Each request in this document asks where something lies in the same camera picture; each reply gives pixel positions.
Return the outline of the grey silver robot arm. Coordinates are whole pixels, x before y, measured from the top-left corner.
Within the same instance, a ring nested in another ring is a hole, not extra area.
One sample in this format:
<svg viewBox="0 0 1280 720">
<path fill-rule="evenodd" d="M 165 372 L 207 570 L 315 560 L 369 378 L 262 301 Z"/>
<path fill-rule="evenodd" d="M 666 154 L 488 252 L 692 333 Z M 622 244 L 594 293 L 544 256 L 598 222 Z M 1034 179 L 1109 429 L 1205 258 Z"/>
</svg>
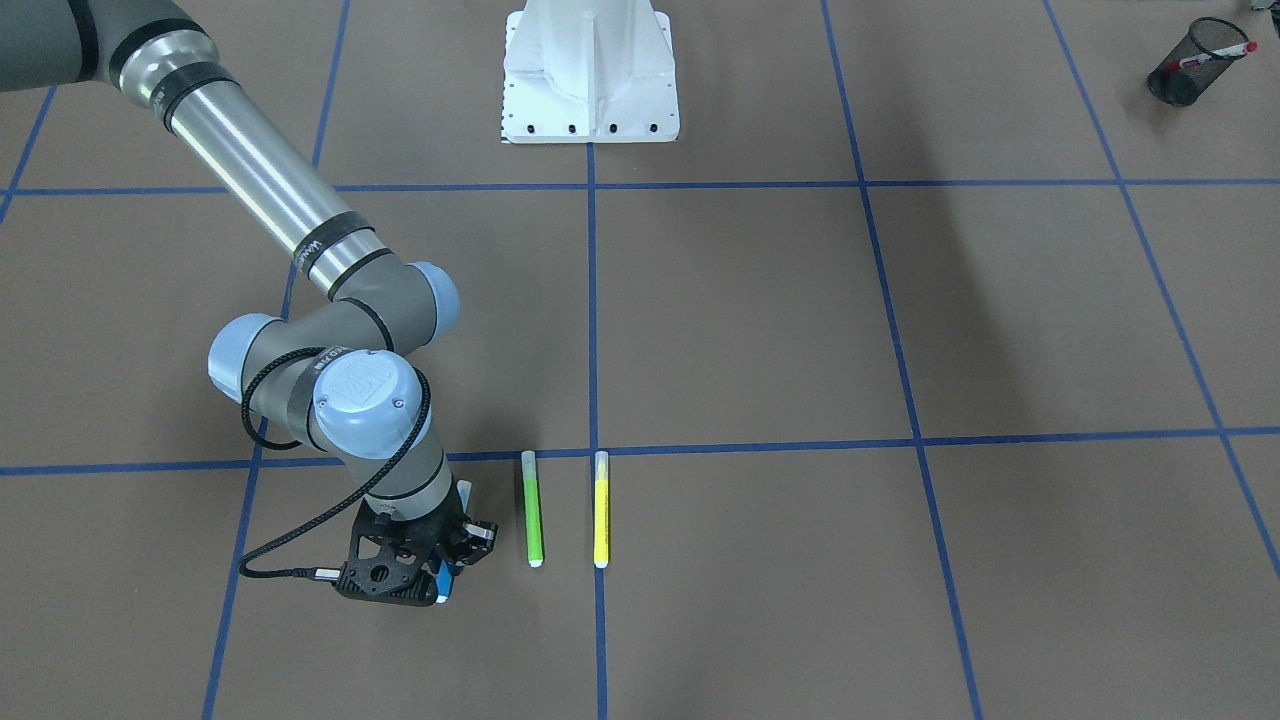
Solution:
<svg viewBox="0 0 1280 720">
<path fill-rule="evenodd" d="M 244 552 L 255 579 L 329 584 L 351 600 L 428 607 L 489 555 L 497 525 L 471 518 L 410 356 L 458 320 L 454 282 L 404 263 L 325 182 L 173 1 L 5 1 L 3 90 L 99 82 L 146 109 L 289 256 L 326 306 L 255 313 L 215 336 L 210 380 L 261 448 L 337 457 L 355 491 Z"/>
</svg>

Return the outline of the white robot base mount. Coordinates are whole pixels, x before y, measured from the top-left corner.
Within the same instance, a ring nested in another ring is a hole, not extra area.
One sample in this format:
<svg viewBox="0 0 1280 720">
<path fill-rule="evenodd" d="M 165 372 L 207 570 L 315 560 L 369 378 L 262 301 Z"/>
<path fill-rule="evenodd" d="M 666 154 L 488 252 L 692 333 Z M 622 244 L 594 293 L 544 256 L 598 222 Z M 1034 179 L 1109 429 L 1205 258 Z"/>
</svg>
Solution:
<svg viewBox="0 0 1280 720">
<path fill-rule="evenodd" d="M 504 28 L 502 141 L 678 140 L 672 24 L 652 3 L 527 1 Z"/>
</svg>

